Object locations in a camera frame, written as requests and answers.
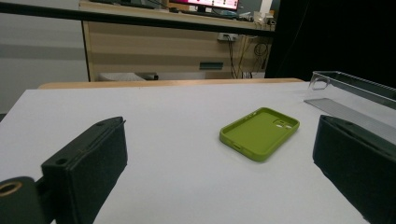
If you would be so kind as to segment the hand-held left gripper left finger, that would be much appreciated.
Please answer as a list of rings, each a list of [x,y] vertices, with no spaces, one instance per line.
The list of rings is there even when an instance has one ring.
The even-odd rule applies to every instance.
[[[57,224],[92,224],[128,162],[124,119],[93,124],[42,163]]]

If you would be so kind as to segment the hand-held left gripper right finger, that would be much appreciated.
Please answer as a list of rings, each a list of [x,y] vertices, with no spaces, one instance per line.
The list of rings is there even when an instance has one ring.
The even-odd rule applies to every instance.
[[[396,224],[396,145],[322,115],[313,160],[370,224]]]

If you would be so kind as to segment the clear plastic tray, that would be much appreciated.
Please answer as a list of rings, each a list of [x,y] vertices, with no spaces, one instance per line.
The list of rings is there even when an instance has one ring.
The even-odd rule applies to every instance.
[[[396,89],[339,71],[314,71],[304,101],[396,145]]]

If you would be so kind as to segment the green phone case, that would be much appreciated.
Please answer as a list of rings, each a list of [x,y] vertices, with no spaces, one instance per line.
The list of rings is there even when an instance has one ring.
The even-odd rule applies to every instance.
[[[252,161],[266,161],[299,128],[300,121],[262,107],[219,131],[219,140]]]

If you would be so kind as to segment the white cabinet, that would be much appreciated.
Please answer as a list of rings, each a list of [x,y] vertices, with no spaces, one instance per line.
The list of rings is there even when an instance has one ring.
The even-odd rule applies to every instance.
[[[80,21],[0,13],[0,114],[26,90],[87,79]]]

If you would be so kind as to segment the wooden desk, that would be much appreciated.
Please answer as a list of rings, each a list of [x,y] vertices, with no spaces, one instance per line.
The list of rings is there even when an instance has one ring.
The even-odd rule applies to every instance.
[[[239,35],[218,41],[219,33],[163,27],[84,21],[89,79],[104,73],[157,75],[160,78],[263,77],[273,39]],[[223,63],[221,70],[200,70],[200,62]]]

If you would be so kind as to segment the black curtain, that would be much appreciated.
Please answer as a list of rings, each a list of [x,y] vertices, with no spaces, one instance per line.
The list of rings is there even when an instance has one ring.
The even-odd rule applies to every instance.
[[[396,88],[396,0],[279,0],[267,77],[339,71]]]

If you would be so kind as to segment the dark rectangular desk label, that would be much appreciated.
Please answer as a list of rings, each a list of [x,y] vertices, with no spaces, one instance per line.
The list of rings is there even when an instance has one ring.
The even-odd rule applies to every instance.
[[[213,63],[213,62],[200,62],[200,70],[221,70],[223,68],[223,63]]]

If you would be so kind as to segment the white power strip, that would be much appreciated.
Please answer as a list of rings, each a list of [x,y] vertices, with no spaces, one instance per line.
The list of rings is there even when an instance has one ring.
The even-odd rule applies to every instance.
[[[218,41],[231,41],[235,42],[238,39],[237,34],[226,34],[226,33],[219,33],[217,40]]]

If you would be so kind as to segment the computer monitor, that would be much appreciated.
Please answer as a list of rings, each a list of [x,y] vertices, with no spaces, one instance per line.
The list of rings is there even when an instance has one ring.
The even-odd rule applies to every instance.
[[[239,0],[169,0],[169,2],[173,4],[210,7],[231,11],[236,11],[239,6]]]

